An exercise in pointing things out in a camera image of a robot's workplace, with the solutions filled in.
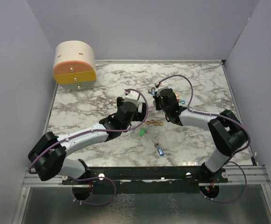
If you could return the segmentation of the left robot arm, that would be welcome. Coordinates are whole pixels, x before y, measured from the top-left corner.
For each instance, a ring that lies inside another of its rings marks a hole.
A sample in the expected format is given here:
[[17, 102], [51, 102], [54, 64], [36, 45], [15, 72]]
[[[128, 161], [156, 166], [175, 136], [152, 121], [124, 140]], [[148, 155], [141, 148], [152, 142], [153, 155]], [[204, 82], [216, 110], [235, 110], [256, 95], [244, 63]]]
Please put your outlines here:
[[53, 132], [43, 134], [28, 154], [31, 163], [28, 173], [37, 174], [41, 181], [47, 181], [64, 172], [77, 183], [86, 183], [90, 171], [86, 163], [83, 160], [69, 160], [67, 156], [131, 131], [133, 121], [143, 124], [148, 116], [147, 101], [142, 103], [142, 111], [138, 111], [138, 107], [137, 100], [118, 97], [117, 111], [89, 128], [63, 136], [57, 136]]

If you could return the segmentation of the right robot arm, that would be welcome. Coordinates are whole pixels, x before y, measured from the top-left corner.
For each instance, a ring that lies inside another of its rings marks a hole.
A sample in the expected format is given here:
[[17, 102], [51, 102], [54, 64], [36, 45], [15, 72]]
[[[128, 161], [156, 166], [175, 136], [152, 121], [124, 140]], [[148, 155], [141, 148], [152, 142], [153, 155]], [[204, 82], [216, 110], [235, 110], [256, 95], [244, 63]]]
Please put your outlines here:
[[216, 179], [217, 171], [240, 151], [241, 146], [250, 143], [250, 136], [230, 110], [219, 114], [193, 111], [179, 104], [172, 89], [158, 90], [153, 98], [155, 109], [163, 111], [168, 122], [211, 133], [216, 149], [202, 165], [200, 176], [205, 182]]

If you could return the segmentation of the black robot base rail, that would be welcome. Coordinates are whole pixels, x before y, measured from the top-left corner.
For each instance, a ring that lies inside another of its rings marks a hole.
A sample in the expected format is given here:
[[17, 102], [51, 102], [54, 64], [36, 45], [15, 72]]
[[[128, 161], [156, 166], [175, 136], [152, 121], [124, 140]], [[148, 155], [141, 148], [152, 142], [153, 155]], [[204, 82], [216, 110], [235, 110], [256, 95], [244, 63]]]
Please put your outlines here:
[[92, 167], [80, 180], [69, 177], [62, 182], [74, 189], [94, 194], [199, 193], [199, 186], [227, 183], [225, 169], [215, 174], [199, 166], [169, 167]]

